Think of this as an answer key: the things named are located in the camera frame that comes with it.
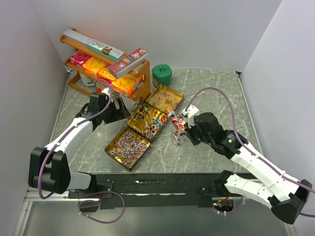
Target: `wooden shelf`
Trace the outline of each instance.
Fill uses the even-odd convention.
[[[76,29],[72,28],[73,31],[76,31],[80,34],[83,34],[89,38],[93,38],[93,37],[90,37],[82,32],[79,32],[77,31]],[[109,64],[114,64],[115,62],[100,55],[100,54],[97,54],[85,47],[83,47],[82,45],[80,44],[77,44],[75,42],[72,42],[68,39],[66,39],[63,35],[60,37],[60,41],[62,43],[65,43],[65,44],[68,44],[72,47],[74,47],[76,50],[81,50],[82,52],[86,53],[86,54],[89,54],[91,56],[94,56],[96,58],[99,58],[103,61],[105,61],[106,63],[109,63]],[[84,70],[80,69],[79,67],[76,67],[75,65],[71,64],[69,59],[65,60],[64,64],[86,76],[89,76],[90,78],[96,80],[97,78],[92,76],[91,74],[85,72]],[[137,71],[130,71],[129,72],[130,74],[136,76],[137,78],[139,78],[140,76],[144,75],[144,81],[142,82],[142,86],[138,87],[130,96],[129,98],[131,98],[133,101],[137,101],[139,102],[139,104],[142,104],[146,99],[147,97],[150,95],[150,63],[149,61],[144,61],[142,63],[142,65],[137,69]],[[74,88],[76,88],[77,90],[80,90],[81,92],[83,92],[84,94],[86,95],[91,95],[91,93],[89,93],[88,91],[84,90],[83,88],[80,88],[79,86],[75,85],[75,83],[80,79],[80,75],[79,73],[74,77],[74,79],[71,79],[68,84]]]

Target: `pink box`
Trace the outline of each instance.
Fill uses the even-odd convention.
[[[143,63],[148,56],[148,51],[138,48],[134,52],[128,54],[123,59],[108,67],[110,73],[117,79],[127,74],[129,71]]]
[[[85,54],[82,51],[76,51],[71,57],[69,57],[70,63],[83,70],[83,64],[87,62],[92,56]]]

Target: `marble countertop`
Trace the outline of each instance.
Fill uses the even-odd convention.
[[[176,69],[173,70],[171,88],[184,94],[177,109],[180,112],[194,94],[206,86],[217,87],[229,97],[235,112],[236,127],[240,134],[257,148],[251,119],[244,101],[235,71]],[[94,87],[85,87],[93,91]],[[74,116],[89,97],[68,87],[53,139],[57,138],[72,122]],[[226,100],[216,91],[202,92],[193,102],[200,112],[212,112],[225,129],[232,129],[231,113]],[[171,142],[173,126],[168,122],[157,140],[151,145],[135,169],[130,172],[109,157],[104,148],[126,125],[127,119],[100,125],[68,159],[72,171],[88,173],[220,173],[229,170],[236,173],[248,171],[224,156],[215,153],[208,145],[193,146],[189,140],[177,146]]]

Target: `tray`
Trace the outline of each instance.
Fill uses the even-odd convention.
[[[149,149],[150,142],[124,127],[106,146],[105,152],[121,165],[132,171]]]
[[[154,107],[143,104],[127,122],[127,126],[153,143],[165,127],[167,115]]]
[[[168,114],[175,111],[181,104],[184,95],[171,89],[170,87],[160,84],[156,90],[147,98],[146,103]]]

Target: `gray wall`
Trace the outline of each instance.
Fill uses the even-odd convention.
[[[30,0],[62,59],[67,28],[132,52],[151,66],[243,71],[281,0]]]
[[[0,0],[1,235],[12,235],[27,189],[31,150],[44,146],[65,69],[27,0]]]
[[[283,0],[241,75],[267,158],[315,185],[315,2]],[[312,194],[303,212],[315,214]],[[314,235],[300,216],[299,236]]]

